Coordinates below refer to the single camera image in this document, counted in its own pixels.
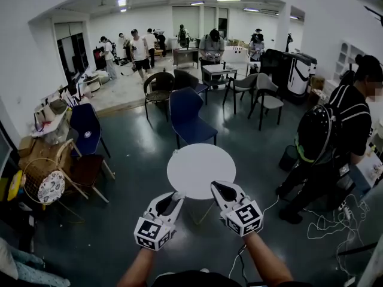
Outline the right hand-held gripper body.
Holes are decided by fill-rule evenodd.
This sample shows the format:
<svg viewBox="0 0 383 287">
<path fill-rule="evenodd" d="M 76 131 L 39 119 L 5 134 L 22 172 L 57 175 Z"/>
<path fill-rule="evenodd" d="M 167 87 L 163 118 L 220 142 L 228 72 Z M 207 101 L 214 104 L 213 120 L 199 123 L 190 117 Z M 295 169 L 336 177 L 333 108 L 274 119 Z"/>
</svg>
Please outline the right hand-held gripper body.
<svg viewBox="0 0 383 287">
<path fill-rule="evenodd" d="M 263 222 L 263 214 L 255 200 L 245 196 L 240 202 L 220 213 L 226 227 L 240 237 L 257 231 Z"/>
</svg>

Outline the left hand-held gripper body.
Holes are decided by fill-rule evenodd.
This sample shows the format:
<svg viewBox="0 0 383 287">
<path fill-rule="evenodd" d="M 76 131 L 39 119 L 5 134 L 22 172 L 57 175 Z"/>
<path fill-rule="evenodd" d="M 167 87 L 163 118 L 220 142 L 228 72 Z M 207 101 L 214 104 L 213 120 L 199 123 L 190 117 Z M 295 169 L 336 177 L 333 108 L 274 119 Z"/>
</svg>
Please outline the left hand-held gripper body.
<svg viewBox="0 0 383 287">
<path fill-rule="evenodd" d="M 159 251 L 175 233 L 175 215 L 155 215 L 145 211 L 139 217 L 134 230 L 137 245 L 152 251 Z"/>
</svg>

